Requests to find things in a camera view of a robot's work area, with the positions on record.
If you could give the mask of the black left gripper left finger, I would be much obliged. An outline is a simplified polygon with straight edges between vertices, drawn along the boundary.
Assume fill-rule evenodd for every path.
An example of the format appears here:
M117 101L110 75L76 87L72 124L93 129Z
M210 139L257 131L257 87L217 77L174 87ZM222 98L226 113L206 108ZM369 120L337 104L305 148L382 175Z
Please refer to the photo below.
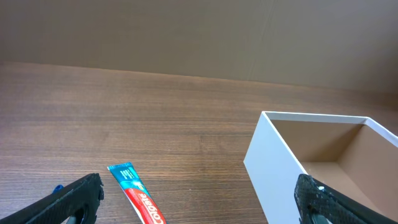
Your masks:
M1 224L53 224L68 218L75 223L94 224L103 199L101 177L92 173L1 219Z

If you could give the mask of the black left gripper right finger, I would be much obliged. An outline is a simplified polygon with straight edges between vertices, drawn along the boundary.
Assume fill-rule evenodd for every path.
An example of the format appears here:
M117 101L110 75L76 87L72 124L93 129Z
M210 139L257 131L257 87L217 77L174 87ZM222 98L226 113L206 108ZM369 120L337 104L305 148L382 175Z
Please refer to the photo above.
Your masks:
M298 176L294 198L301 224L397 224L311 175Z

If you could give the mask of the blue disposable razor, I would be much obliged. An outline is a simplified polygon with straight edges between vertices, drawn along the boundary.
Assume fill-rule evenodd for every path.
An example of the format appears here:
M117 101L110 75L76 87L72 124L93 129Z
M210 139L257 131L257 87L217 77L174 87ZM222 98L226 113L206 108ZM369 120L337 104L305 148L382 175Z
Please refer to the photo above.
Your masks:
M63 189L63 185L57 185L55 188L54 188L54 190L53 190L53 194L54 193L56 193L56 192L59 192L60 190L62 190Z

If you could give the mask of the Colgate toothpaste tube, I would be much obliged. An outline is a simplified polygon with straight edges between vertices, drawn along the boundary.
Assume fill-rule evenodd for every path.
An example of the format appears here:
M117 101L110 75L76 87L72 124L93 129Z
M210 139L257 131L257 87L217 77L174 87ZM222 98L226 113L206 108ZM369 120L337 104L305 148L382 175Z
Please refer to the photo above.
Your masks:
M108 170L117 180L142 223L167 224L131 162L108 166Z

